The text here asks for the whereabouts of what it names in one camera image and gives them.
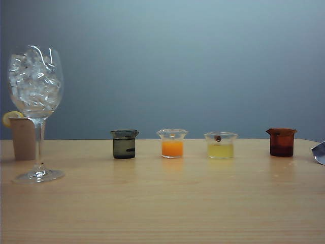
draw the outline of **beaker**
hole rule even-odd
[[[229,159],[234,157],[234,140],[237,134],[232,132],[209,132],[204,134],[208,143],[208,157]]]
[[[116,159],[131,159],[136,156],[137,130],[113,130],[113,157]]]
[[[270,154],[278,157],[294,155],[294,137],[297,130],[290,128],[269,128]]]
[[[163,129],[157,131],[161,138],[161,156],[168,159],[183,156],[183,139],[188,131],[183,129]]]

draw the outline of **liquid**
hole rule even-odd
[[[131,159],[136,156],[135,139],[114,139],[113,156],[116,159]]]
[[[232,144],[220,145],[209,144],[208,156],[211,158],[228,159],[234,156],[234,146]]]
[[[182,141],[163,141],[161,155],[165,158],[179,158],[183,155]]]
[[[293,146],[270,146],[270,154],[278,157],[292,157],[294,155]]]

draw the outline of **glass base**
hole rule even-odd
[[[167,155],[161,155],[161,156],[167,159],[178,159],[182,157],[182,156],[167,156]]]
[[[216,156],[208,156],[211,159],[232,159],[234,156],[230,156],[230,157],[216,157]]]
[[[63,176],[63,171],[47,169],[44,164],[41,164],[40,166],[35,165],[30,172],[17,176],[13,182],[17,184],[34,184],[58,179]]]

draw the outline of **gray wall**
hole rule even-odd
[[[291,127],[325,140],[324,0],[4,0],[1,12],[2,114],[16,110],[8,50],[60,53],[66,86],[47,139],[122,128],[267,138],[269,127]]]

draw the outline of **brown beaker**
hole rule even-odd
[[[278,157],[294,155],[294,137],[297,130],[290,128],[270,128],[270,154]]]

